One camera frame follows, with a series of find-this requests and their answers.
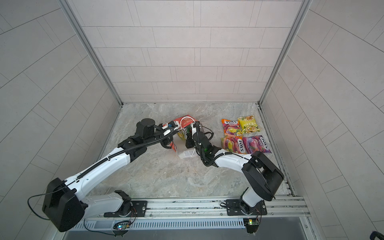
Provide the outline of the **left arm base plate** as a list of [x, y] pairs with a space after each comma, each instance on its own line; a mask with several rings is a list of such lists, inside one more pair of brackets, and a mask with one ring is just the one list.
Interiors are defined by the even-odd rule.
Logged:
[[104, 218], [144, 217], [147, 205], [147, 201], [130, 201], [129, 203], [123, 203], [116, 212], [104, 213]]

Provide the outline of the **purple pink candy packet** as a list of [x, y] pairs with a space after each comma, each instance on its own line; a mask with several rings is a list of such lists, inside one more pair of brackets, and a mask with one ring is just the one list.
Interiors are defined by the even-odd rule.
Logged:
[[243, 137], [244, 147], [248, 154], [254, 152], [271, 153], [263, 136]]

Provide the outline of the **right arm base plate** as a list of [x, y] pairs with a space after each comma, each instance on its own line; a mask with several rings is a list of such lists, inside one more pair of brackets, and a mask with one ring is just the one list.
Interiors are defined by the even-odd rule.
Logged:
[[264, 200], [254, 207], [248, 207], [243, 201], [228, 199], [220, 206], [226, 208], [228, 216], [266, 216], [268, 214]]

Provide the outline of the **yellow snack packet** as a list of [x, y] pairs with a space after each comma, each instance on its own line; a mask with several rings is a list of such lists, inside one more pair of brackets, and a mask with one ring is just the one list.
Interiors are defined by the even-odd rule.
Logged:
[[243, 134], [251, 134], [260, 131], [260, 128], [255, 120], [255, 116], [253, 115], [238, 117], [238, 122]]

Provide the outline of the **red paper gift bag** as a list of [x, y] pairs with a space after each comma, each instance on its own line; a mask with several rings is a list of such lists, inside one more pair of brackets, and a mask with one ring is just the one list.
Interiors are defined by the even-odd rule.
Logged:
[[173, 136], [172, 149], [177, 153], [180, 159], [189, 159], [197, 157], [195, 143], [192, 139], [192, 126], [196, 122], [189, 115], [173, 120], [177, 127], [177, 133]]

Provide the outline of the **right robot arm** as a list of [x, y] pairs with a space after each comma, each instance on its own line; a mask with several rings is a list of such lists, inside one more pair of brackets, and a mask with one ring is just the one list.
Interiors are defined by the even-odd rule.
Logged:
[[235, 154], [211, 144], [207, 134], [202, 132], [200, 122], [191, 124], [194, 147], [206, 167], [228, 168], [242, 173], [250, 184], [239, 199], [235, 210], [245, 215], [261, 212], [257, 205], [262, 201], [270, 202], [275, 198], [284, 180], [281, 170], [262, 152]]

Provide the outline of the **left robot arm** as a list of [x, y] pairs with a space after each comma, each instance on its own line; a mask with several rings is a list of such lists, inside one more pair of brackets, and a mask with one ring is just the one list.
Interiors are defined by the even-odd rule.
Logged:
[[127, 215], [131, 199], [123, 191], [96, 197], [88, 197], [88, 193], [145, 153], [149, 146], [160, 143], [169, 148], [180, 128], [181, 124], [177, 121], [156, 125], [152, 119], [141, 120], [136, 125], [135, 134], [119, 143], [104, 158], [65, 180], [53, 179], [47, 186], [43, 213], [59, 232], [72, 229], [89, 216], [114, 212]]

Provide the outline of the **orange Fox's candy packet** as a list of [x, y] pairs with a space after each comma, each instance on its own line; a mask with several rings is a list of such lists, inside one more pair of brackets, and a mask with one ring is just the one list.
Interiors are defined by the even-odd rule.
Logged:
[[243, 135], [239, 121], [222, 119], [222, 125], [225, 137], [239, 137]]

